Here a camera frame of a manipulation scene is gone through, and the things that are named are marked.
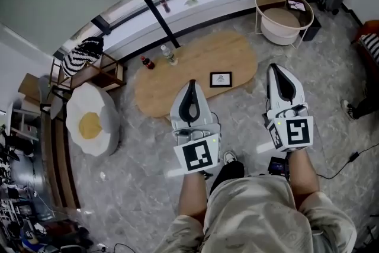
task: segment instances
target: striped cloth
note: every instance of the striped cloth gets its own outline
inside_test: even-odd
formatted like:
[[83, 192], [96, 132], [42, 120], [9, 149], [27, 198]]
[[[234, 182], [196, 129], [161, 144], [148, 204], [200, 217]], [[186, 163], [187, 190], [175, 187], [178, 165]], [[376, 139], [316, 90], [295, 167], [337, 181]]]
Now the striped cloth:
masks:
[[371, 53], [374, 60], [379, 63], [379, 37], [375, 33], [370, 33], [362, 35], [360, 41]]
[[74, 76], [86, 64], [93, 63], [102, 55], [104, 40], [101, 37], [90, 37], [79, 43], [62, 61], [63, 72], [67, 77]]

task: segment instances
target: gray tile floor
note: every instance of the gray tile floor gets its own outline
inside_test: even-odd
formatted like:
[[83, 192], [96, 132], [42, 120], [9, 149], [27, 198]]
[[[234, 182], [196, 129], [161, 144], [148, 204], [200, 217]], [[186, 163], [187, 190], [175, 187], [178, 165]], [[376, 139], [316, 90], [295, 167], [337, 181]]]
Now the gray tile floor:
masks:
[[[276, 46], [254, 34], [254, 14], [179, 38], [181, 44], [186, 44], [211, 32], [236, 30], [246, 36], [257, 52], [259, 66], [252, 94], [236, 88], [209, 100], [211, 110], [220, 118], [222, 150], [236, 151], [246, 165], [247, 174], [265, 172], [275, 154], [255, 152], [255, 146], [269, 141], [261, 114], [265, 112], [266, 69], [272, 62], [292, 71], [303, 83], [315, 118], [314, 145], [308, 152], [318, 173], [331, 176], [350, 153], [379, 142], [376, 114], [349, 121], [339, 103], [341, 98], [355, 103], [363, 98], [361, 82], [365, 71], [350, 46], [357, 25], [344, 12], [334, 17], [313, 7], [323, 28], [313, 41], [304, 42], [298, 50]], [[160, 50], [152, 49], [146, 55], [153, 59], [160, 56]], [[171, 126], [164, 119], [146, 117], [138, 110], [134, 81], [141, 67], [139, 58], [130, 60], [127, 66], [127, 85], [111, 94], [121, 117], [121, 145], [117, 152], [94, 158], [70, 143], [73, 174], [82, 204], [80, 212], [72, 212], [71, 216], [91, 231], [96, 242], [111, 247], [121, 242], [137, 252], [149, 252], [175, 218], [182, 177], [165, 176], [169, 169], [179, 165], [172, 149]], [[377, 151], [374, 148], [365, 152], [335, 179], [320, 180], [322, 190], [353, 219], [359, 241], [367, 235], [366, 225], [377, 223], [369, 218], [370, 214], [379, 213], [379, 191], [375, 187], [379, 179]], [[208, 188], [213, 180], [208, 181]]]

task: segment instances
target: black and white striped pillow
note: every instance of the black and white striped pillow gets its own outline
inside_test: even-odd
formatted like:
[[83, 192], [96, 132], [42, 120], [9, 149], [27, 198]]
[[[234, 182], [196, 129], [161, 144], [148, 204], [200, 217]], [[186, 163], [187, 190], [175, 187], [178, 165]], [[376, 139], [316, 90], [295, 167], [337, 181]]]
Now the black and white striped pillow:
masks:
[[62, 61], [62, 68], [67, 77], [74, 76], [86, 62], [93, 63], [102, 55], [104, 40], [101, 37], [90, 37], [79, 43]]
[[361, 36], [361, 43], [370, 51], [375, 61], [379, 63], [379, 37], [375, 33], [363, 35]]

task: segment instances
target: wooden table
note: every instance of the wooden table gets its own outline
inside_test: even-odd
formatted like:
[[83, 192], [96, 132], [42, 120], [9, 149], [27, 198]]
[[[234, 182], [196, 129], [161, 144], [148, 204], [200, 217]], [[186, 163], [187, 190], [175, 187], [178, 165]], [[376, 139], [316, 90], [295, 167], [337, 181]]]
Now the wooden table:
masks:
[[[247, 39], [234, 31], [221, 31], [192, 41], [174, 51], [178, 64], [171, 66], [163, 57], [154, 60], [153, 70], [141, 67], [135, 85], [136, 101], [147, 116], [170, 113], [181, 88], [191, 79], [201, 85], [206, 98], [221, 94], [250, 81], [257, 70], [255, 51]], [[210, 88], [210, 72], [232, 72], [230, 88]]]

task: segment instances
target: plastic water bottle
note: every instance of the plastic water bottle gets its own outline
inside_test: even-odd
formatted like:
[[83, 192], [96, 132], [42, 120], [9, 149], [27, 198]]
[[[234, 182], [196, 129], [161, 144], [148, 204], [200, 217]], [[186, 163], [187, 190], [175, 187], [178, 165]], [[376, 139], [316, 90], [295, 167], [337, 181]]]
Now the plastic water bottle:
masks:
[[175, 55], [171, 52], [171, 50], [168, 47], [166, 47], [163, 44], [160, 46], [160, 49], [162, 50], [163, 55], [167, 58], [170, 65], [176, 66], [178, 64], [178, 59], [175, 57]]

